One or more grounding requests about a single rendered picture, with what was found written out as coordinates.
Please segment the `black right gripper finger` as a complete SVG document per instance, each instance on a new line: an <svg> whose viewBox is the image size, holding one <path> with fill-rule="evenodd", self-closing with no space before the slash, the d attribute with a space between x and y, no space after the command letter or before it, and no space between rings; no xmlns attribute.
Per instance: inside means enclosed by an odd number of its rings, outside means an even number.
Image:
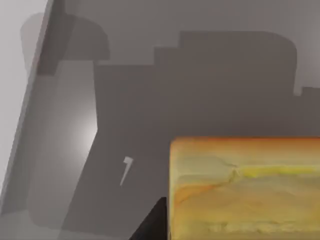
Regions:
<svg viewBox="0 0 320 240"><path fill-rule="evenodd" d="M161 197L128 240L168 240L167 198Z"/></svg>

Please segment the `yellow-brown bread loaf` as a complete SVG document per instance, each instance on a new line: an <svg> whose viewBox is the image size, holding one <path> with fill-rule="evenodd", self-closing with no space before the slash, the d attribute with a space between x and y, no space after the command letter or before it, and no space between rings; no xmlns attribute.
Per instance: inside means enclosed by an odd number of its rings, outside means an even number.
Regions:
<svg viewBox="0 0 320 240"><path fill-rule="evenodd" d="M169 240L320 240L320 137L170 145Z"/></svg>

